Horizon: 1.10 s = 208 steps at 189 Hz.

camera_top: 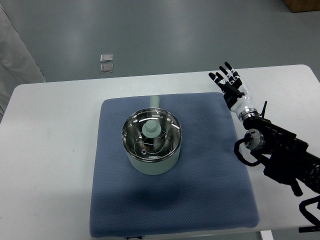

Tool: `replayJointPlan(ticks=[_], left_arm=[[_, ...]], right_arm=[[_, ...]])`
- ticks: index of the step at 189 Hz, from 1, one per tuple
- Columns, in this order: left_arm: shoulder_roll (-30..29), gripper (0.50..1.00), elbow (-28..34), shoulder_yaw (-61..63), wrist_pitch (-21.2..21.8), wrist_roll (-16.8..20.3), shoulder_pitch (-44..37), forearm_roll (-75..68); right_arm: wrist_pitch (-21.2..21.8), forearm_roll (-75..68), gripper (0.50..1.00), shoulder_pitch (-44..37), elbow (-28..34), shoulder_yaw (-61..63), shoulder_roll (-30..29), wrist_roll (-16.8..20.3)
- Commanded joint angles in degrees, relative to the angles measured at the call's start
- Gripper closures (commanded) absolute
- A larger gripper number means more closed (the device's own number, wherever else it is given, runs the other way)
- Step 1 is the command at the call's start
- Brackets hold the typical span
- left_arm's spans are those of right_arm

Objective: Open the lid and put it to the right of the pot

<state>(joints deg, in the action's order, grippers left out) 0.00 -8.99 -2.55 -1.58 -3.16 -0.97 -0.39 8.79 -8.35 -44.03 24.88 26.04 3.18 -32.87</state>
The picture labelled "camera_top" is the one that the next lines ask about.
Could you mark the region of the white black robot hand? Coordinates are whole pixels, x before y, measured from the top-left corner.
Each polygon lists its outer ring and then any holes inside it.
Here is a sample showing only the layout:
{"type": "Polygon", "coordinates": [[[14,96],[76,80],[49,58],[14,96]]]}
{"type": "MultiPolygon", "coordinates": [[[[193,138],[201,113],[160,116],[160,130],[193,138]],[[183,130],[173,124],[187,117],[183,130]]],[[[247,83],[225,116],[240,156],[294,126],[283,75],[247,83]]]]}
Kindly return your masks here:
{"type": "Polygon", "coordinates": [[[259,115],[252,104],[252,95],[247,84],[228,62],[220,66],[219,71],[210,72],[208,76],[222,91],[228,109],[235,113],[241,122],[259,115]]]}

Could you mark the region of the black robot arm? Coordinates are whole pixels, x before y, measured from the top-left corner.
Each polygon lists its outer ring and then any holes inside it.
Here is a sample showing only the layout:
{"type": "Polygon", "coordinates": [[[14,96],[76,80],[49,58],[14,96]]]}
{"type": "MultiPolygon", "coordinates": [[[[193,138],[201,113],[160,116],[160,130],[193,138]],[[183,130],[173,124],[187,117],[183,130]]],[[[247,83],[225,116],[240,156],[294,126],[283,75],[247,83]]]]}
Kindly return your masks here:
{"type": "Polygon", "coordinates": [[[307,151],[307,142],[273,124],[263,113],[246,107],[239,120],[247,130],[234,144],[237,159],[249,166],[264,166],[265,176],[291,187],[297,197],[303,195],[299,182],[315,193],[320,192],[320,159],[307,151]]]}

